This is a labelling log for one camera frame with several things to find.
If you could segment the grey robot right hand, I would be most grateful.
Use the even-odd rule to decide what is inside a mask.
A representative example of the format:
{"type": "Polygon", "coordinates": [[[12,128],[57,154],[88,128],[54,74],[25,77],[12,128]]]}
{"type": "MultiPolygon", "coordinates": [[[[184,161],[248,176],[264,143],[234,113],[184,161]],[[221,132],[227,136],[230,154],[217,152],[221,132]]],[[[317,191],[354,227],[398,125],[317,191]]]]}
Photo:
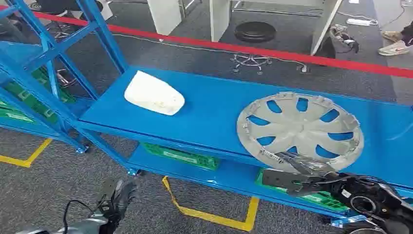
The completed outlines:
{"type": "Polygon", "coordinates": [[[329,184],[340,179],[340,173],[320,160],[291,152],[276,153],[276,156],[289,163],[296,171],[264,169],[262,184],[284,188],[289,195],[304,196],[319,191],[329,192],[329,184]]]}

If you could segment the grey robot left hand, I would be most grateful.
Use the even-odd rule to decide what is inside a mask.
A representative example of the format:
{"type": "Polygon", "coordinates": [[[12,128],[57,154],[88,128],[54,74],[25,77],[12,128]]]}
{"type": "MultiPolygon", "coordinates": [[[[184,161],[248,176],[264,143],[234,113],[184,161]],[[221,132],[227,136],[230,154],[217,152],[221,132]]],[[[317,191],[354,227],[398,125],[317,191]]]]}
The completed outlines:
{"type": "Polygon", "coordinates": [[[136,197],[137,186],[132,180],[119,180],[98,202],[98,210],[107,219],[99,227],[99,234],[113,234],[125,217],[127,207],[136,197]]]}

